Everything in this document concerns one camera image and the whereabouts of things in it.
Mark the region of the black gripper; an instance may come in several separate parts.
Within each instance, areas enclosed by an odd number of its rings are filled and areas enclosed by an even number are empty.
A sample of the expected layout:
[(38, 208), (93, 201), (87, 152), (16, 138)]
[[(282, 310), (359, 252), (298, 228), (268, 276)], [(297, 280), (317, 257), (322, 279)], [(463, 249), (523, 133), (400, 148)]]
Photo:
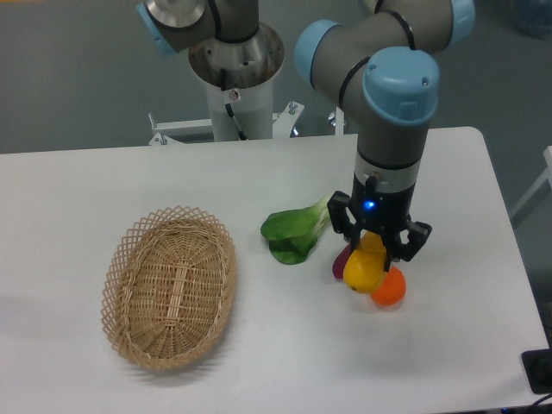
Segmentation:
[(431, 225), (407, 219), (414, 190), (412, 185), (404, 191), (375, 192), (366, 197), (365, 186), (354, 177), (351, 197), (342, 191), (335, 191), (327, 203), (329, 218), (333, 230), (348, 243), (348, 254), (355, 251), (361, 237), (358, 223), (349, 218), (350, 207), (355, 219), (366, 217), (378, 228), (385, 228), (382, 237), (386, 248), (385, 272), (390, 270), (393, 262), (411, 261), (432, 232)]

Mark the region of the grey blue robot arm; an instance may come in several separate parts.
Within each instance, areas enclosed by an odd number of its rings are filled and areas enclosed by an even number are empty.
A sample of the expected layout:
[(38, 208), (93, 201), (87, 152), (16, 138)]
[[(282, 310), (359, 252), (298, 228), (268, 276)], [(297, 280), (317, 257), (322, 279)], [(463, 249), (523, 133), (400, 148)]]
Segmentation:
[[(217, 141), (273, 134), (272, 82), (283, 65), (278, 34), (255, 1), (142, 1), (137, 12), (162, 53), (187, 52), (210, 92)], [(298, 73), (359, 126), (353, 190), (329, 201), (332, 226), (351, 248), (378, 234), (386, 262), (411, 260), (431, 228), (410, 203), (438, 104), (434, 54), (467, 37), (470, 1), (378, 1), (364, 22), (313, 22), (294, 49)]]

